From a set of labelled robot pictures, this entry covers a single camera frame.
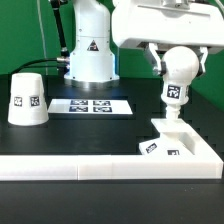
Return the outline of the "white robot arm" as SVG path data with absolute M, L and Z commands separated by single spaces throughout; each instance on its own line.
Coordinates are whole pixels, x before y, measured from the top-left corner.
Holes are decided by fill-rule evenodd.
M 115 56 L 110 44 L 142 49 L 155 73 L 167 65 L 159 56 L 175 46 L 191 48 L 205 72 L 208 54 L 224 49 L 224 15 L 196 0 L 112 0 L 110 12 L 97 0 L 73 0 L 76 44 L 70 53 L 65 83 L 84 88 L 116 83 Z

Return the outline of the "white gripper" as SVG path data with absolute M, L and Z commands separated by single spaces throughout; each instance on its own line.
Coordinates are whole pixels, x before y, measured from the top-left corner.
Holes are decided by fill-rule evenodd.
M 224 18 L 217 7 L 207 4 L 190 2 L 182 6 L 166 4 L 165 0 L 119 0 L 112 13 L 112 37 L 120 48 L 138 49 L 148 43 L 144 56 L 157 76 L 166 73 L 166 63 L 160 58 L 163 51 L 158 45 L 199 46 L 200 77 L 206 72 L 208 48 L 212 54 L 224 49 Z

